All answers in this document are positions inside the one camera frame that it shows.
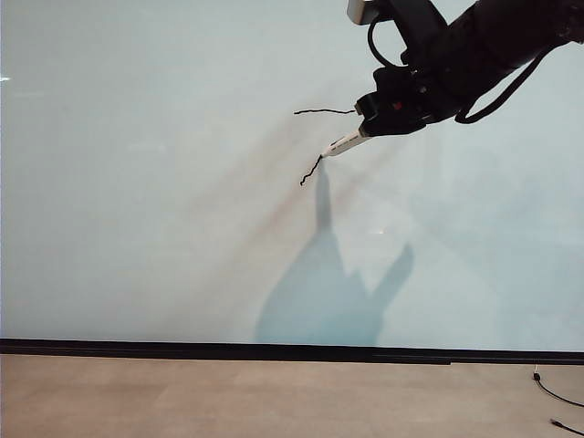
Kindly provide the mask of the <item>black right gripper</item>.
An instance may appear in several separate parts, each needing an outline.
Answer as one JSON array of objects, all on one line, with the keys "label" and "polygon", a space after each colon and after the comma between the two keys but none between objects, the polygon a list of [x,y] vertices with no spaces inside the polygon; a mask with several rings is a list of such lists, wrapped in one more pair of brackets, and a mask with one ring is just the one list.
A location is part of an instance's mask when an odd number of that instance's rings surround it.
[{"label": "black right gripper", "polygon": [[427,125],[451,118],[459,103],[433,79],[419,80],[407,68],[384,67],[373,72],[376,91],[357,100],[354,109],[363,118],[362,136],[408,135]]}]

